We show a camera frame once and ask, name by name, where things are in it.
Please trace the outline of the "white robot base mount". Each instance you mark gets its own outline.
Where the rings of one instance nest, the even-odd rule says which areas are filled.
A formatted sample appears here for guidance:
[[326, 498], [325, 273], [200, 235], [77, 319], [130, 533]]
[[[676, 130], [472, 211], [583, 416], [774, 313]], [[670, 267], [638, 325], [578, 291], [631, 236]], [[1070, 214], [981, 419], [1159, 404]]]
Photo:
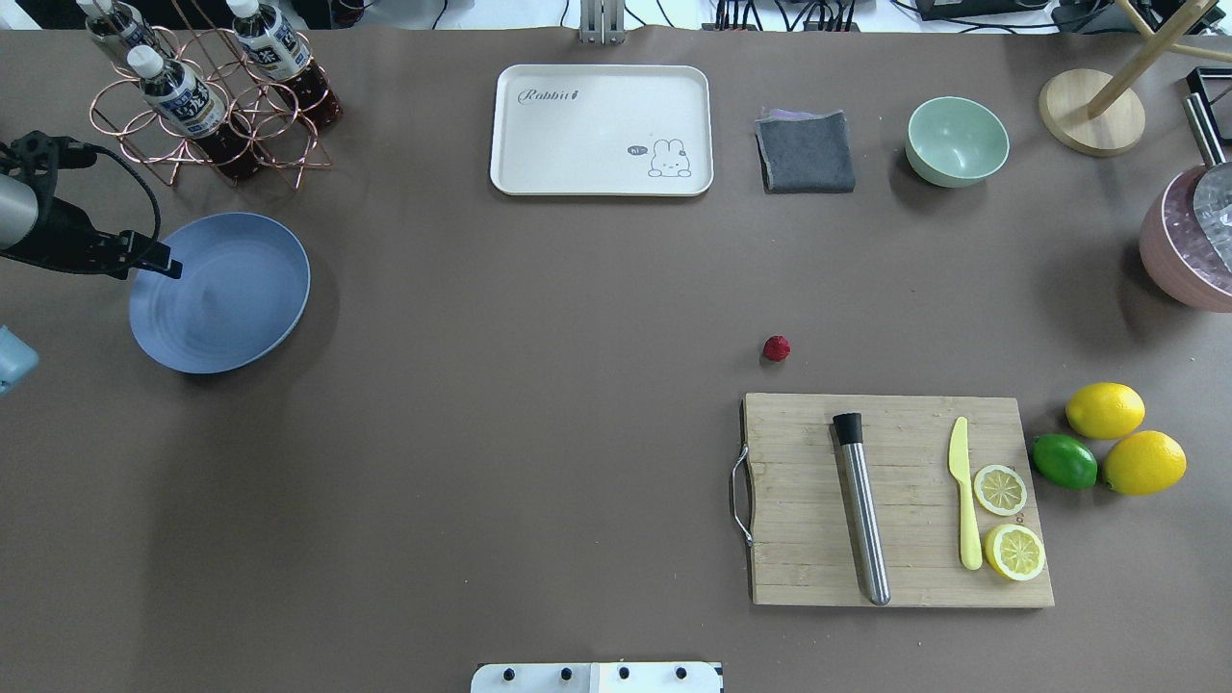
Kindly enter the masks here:
[[615, 661], [480, 665], [471, 692], [723, 692], [721, 663]]

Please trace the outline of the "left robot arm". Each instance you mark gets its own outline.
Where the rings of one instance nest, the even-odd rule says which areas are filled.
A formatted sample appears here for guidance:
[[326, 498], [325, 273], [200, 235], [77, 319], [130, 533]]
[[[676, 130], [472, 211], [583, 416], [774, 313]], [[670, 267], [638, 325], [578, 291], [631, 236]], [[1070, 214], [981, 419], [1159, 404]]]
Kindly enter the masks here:
[[[150, 236], [137, 231], [99, 231], [87, 212], [55, 195], [62, 169], [95, 166], [100, 155], [118, 163], [147, 194], [153, 216]], [[182, 264], [159, 240], [161, 216], [150, 186], [105, 146], [32, 131], [2, 146], [2, 256], [55, 273], [106, 275], [126, 280], [133, 270], [180, 279]]]

